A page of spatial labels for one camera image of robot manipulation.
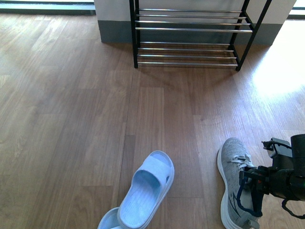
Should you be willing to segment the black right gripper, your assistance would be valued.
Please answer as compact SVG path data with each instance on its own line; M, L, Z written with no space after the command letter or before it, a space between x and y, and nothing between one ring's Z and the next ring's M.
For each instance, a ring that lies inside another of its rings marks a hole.
M253 209L250 213L253 216L261 217L263 215L263 194L272 194L278 198L293 198L290 182L292 173L292 169L278 169L264 166L239 172L240 185L244 179L246 181L251 179L256 187L256 189L251 191Z

